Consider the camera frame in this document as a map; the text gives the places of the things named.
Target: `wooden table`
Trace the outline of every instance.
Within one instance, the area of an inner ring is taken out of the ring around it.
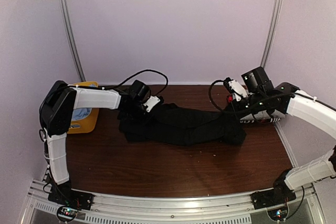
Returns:
[[[153,93],[160,87],[151,87]],[[168,86],[165,102],[212,110],[208,86]],[[226,91],[214,88],[225,106]],[[224,195],[272,187],[291,168],[272,124],[246,125],[242,146],[220,142],[190,147],[155,141],[128,143],[118,130],[117,111],[100,110],[95,130],[69,135],[67,162],[74,189],[142,197]]]

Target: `metal vent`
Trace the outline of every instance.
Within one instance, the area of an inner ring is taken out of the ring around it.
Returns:
[[[56,211],[57,211],[56,207],[49,205],[47,203],[44,203],[44,202],[37,202],[35,208],[41,211],[44,211],[44,212],[49,212],[51,214],[56,214]]]
[[[85,217],[86,223],[92,224],[152,224],[150,221],[128,221],[128,220],[118,220],[115,218],[109,218],[104,216],[96,216],[91,214],[86,214]],[[183,224],[251,224],[251,217],[250,215],[243,215],[231,218],[223,218],[220,220],[213,220],[213,221],[204,221],[204,222],[197,222],[197,221],[176,221],[175,223],[183,223]]]

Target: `white wall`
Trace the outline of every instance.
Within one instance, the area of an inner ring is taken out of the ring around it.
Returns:
[[[57,79],[78,81],[59,0],[0,0],[0,223],[16,223],[46,162],[38,107]]]
[[[260,64],[274,0],[67,0],[88,80],[146,68],[173,84],[239,78]],[[146,83],[163,83],[144,74]]]
[[[274,84],[291,82],[336,107],[335,0],[283,0],[274,45],[266,67]],[[294,118],[281,123],[302,165],[332,149],[336,141]],[[329,224],[335,223],[336,180],[316,184]]]

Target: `black mounting bracket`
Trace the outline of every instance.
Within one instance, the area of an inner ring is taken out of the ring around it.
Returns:
[[[276,189],[270,189],[251,194],[254,209],[273,207],[296,199],[296,195],[293,191],[287,191],[285,194],[282,194],[282,197],[278,197],[276,191]]]
[[[71,194],[71,202],[67,201],[62,196],[60,196],[58,191],[54,190],[54,188],[52,187],[50,194],[48,196],[48,200],[61,205],[69,206],[70,208],[73,209],[78,208],[83,210],[91,209],[93,194],[75,190],[71,190],[70,194]]]

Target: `blue cloth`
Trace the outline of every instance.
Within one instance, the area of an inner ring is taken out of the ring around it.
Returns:
[[[76,109],[72,112],[72,121],[78,121],[78,120],[82,120],[86,117],[89,116],[89,114],[91,113],[92,109],[91,108],[83,108],[83,109]]]

